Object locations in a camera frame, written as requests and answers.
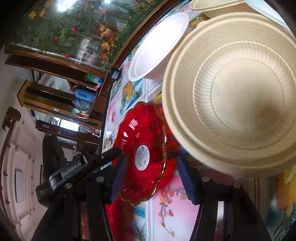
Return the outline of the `small red plastic plate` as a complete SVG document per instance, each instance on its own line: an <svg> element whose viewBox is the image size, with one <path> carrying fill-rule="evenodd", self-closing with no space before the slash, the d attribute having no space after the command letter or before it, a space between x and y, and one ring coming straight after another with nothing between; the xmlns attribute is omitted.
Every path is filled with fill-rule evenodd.
<svg viewBox="0 0 296 241"><path fill-rule="evenodd" d="M138 102L130 109L113 145L127 158L120 197L133 206L148 201L158 188L167 162L165 121L156 107Z"/></svg>

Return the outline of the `beige ribbed plastic bowl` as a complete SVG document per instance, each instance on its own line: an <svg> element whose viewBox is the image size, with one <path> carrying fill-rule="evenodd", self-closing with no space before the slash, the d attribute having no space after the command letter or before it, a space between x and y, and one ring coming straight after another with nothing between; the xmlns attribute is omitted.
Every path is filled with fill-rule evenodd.
<svg viewBox="0 0 296 241"><path fill-rule="evenodd" d="M242 177L295 165L295 37L253 13L200 23L166 68L166 121L197 160Z"/></svg>

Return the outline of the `white foam plate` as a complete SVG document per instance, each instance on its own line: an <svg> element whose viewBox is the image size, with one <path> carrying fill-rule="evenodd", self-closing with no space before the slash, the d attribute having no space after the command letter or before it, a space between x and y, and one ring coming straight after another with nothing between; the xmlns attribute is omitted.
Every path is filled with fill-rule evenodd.
<svg viewBox="0 0 296 241"><path fill-rule="evenodd" d="M258 13L292 32L279 13L269 6L264 0L245 0L245 2Z"/></svg>

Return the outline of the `white foam bowl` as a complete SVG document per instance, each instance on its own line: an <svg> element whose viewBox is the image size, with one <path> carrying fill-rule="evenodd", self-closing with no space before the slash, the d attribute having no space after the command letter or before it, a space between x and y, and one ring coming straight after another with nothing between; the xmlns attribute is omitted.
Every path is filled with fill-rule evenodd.
<svg viewBox="0 0 296 241"><path fill-rule="evenodd" d="M189 34L189 16L176 13L161 21L145 37L134 54L128 78L162 81L168 62L182 40Z"/></svg>

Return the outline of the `wooden cabinet with flower display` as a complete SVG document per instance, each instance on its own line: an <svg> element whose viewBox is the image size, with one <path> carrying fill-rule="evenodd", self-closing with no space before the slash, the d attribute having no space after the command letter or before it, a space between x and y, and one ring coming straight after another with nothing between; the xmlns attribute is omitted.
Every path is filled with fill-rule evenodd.
<svg viewBox="0 0 296 241"><path fill-rule="evenodd" d="M38 1L4 46L6 64L87 85L106 77L177 1Z"/></svg>

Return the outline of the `beige plastic bowl rear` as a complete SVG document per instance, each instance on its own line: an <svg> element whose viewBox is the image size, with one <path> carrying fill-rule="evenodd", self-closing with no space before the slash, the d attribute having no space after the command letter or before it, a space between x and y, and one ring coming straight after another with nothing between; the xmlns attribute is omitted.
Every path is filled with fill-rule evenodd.
<svg viewBox="0 0 296 241"><path fill-rule="evenodd" d="M241 0L193 0L190 1L189 7L193 11L202 12L209 18L236 12L257 13Z"/></svg>

